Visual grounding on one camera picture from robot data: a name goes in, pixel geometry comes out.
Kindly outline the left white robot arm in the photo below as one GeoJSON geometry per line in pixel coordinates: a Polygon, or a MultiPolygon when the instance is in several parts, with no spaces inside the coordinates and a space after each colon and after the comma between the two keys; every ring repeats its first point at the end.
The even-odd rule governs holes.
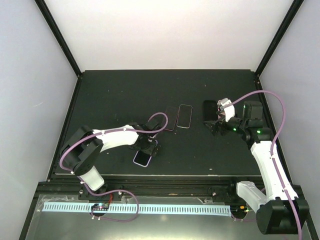
{"type": "Polygon", "coordinates": [[[106,130],[82,126],[61,148],[59,166],[77,176],[87,185],[89,193],[101,200],[107,195],[108,188],[95,167],[99,154],[120,146],[129,146],[134,151],[152,156],[157,145],[153,137],[161,130],[161,125],[155,119],[145,124],[132,123],[106,130]]]}

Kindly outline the phone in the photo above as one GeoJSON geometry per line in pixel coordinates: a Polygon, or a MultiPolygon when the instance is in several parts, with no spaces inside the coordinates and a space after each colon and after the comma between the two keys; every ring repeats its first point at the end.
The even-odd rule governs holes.
{"type": "Polygon", "coordinates": [[[151,162],[152,158],[154,158],[157,153],[158,153],[159,147],[158,147],[158,141],[154,140],[152,145],[151,145],[151,153],[147,154],[141,150],[137,151],[134,158],[133,158],[133,163],[146,168],[149,163],[151,162]]]}

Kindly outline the black smartphone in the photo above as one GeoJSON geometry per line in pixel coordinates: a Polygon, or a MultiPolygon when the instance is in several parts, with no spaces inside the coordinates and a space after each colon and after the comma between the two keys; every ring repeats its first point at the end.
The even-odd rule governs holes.
{"type": "Polygon", "coordinates": [[[191,126],[193,107],[191,105],[181,104],[178,110],[176,126],[178,128],[189,129],[191,126]]]}

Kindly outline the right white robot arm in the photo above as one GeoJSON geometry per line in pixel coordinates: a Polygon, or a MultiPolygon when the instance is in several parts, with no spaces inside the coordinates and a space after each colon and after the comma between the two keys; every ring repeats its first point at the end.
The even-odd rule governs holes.
{"type": "Polygon", "coordinates": [[[213,134],[233,132],[241,136],[253,155],[262,176],[265,191],[252,181],[240,181],[227,189],[234,202],[243,199],[255,212],[256,223],[264,235],[299,235],[310,208],[299,198],[281,165],[272,131],[263,126],[263,106],[259,101],[245,101],[241,117],[237,117],[231,101],[205,100],[202,104],[203,124],[213,134]]]}

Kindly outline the pink edged smartphone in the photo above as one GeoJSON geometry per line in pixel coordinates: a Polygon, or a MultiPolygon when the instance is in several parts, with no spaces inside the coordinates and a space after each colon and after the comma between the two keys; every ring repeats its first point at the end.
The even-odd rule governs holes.
{"type": "Polygon", "coordinates": [[[178,112],[179,112],[179,109],[177,107],[168,106],[166,108],[164,113],[166,114],[168,121],[167,121],[167,125],[164,128],[164,130],[166,130],[166,131],[173,131],[174,130],[174,128],[176,126],[177,119],[178,119],[178,112]]]}

